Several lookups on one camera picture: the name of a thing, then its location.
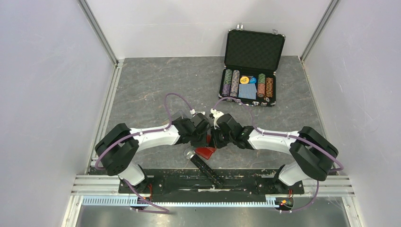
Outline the red leather card holder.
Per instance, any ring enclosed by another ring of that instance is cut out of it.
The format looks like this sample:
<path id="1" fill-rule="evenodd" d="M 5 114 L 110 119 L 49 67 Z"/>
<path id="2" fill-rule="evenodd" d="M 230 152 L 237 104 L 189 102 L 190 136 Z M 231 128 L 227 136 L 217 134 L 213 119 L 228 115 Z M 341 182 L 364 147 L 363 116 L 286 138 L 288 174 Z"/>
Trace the red leather card holder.
<path id="1" fill-rule="evenodd" d="M 206 159 L 209 160 L 211 158 L 211 156 L 214 154 L 214 152 L 217 150 L 217 146 L 215 144 L 215 142 L 212 139 L 211 135 L 207 135 L 206 136 L 206 145 L 203 147 L 198 147 L 195 149 L 195 153 Z"/>

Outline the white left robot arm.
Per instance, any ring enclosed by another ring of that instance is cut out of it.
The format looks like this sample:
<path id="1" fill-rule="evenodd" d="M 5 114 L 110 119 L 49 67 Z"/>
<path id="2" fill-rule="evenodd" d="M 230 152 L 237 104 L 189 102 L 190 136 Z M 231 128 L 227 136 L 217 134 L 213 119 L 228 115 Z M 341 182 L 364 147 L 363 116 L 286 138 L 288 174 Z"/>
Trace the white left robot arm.
<path id="1" fill-rule="evenodd" d="M 133 161 L 137 152 L 186 143 L 204 147 L 209 129 L 209 120 L 203 113 L 196 113 L 192 118 L 181 116 L 166 125 L 145 129 L 129 128 L 120 123 L 96 144 L 95 168 L 105 170 L 108 176 L 127 180 L 136 192 L 144 192 L 148 179 L 140 165 Z"/>

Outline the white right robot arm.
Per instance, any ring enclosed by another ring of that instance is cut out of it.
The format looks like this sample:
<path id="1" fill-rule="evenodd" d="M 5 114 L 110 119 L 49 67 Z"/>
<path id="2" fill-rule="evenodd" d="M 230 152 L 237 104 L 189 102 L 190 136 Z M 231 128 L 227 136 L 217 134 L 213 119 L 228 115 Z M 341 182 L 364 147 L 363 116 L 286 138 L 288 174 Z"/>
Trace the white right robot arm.
<path id="1" fill-rule="evenodd" d="M 280 167 L 273 187 L 279 193 L 307 178 L 325 181 L 339 154 L 338 150 L 315 129 L 304 126 L 299 131 L 269 131 L 242 126 L 232 115 L 212 109 L 211 146 L 223 148 L 232 143 L 240 149 L 272 150 L 291 155 L 294 162 Z"/>

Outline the blue playing card deck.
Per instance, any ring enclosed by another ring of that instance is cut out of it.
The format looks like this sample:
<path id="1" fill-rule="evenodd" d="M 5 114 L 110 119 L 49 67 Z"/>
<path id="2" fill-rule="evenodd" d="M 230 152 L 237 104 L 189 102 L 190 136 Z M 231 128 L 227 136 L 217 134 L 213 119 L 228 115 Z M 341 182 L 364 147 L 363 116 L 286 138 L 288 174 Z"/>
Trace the blue playing card deck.
<path id="1" fill-rule="evenodd" d="M 257 88 L 255 84 L 239 84 L 238 97 L 255 100 L 257 97 Z"/>

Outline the black microphone with silver grille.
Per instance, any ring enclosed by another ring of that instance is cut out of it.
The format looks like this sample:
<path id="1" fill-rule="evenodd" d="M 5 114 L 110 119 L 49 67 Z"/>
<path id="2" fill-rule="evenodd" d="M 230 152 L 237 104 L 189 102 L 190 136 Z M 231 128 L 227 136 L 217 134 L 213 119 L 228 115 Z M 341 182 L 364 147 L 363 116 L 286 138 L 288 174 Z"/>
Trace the black microphone with silver grille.
<path id="1" fill-rule="evenodd" d="M 194 148 L 187 148 L 183 155 L 186 159 L 190 160 L 215 187 L 221 189 L 224 186 L 224 180 L 196 154 Z"/>

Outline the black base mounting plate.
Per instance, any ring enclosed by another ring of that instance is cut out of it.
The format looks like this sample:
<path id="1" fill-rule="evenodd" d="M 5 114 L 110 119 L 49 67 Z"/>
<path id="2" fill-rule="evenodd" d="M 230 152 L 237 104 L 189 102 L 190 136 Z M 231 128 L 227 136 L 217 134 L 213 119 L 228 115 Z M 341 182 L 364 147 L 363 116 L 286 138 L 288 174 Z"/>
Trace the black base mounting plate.
<path id="1" fill-rule="evenodd" d="M 217 187 L 199 169 L 145 169 L 145 188 L 153 202 L 263 202 L 266 195 L 302 195 L 302 181 L 278 186 L 275 169 L 217 169 L 223 181 Z"/>

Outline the yellow dealer button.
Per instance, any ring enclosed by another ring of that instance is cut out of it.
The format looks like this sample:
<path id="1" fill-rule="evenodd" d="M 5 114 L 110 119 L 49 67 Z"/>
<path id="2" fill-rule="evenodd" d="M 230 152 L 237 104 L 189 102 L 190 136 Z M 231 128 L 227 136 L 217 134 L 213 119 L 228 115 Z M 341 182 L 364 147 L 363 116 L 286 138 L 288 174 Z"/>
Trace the yellow dealer button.
<path id="1" fill-rule="evenodd" d="M 239 81 L 241 84 L 249 84 L 250 79 L 247 76 L 242 76 Z"/>

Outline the black poker chip case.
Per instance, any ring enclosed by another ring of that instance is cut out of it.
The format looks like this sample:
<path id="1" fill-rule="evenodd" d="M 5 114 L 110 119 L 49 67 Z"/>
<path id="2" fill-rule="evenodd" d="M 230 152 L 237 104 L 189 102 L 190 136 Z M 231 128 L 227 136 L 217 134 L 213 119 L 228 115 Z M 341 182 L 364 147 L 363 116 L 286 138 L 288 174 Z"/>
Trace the black poker chip case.
<path id="1" fill-rule="evenodd" d="M 218 97 L 250 106 L 275 106 L 276 71 L 285 40 L 285 35 L 277 30 L 250 31 L 241 23 L 229 30 Z M 256 85 L 255 100 L 238 97 L 242 76 L 250 79 L 249 84 Z"/>

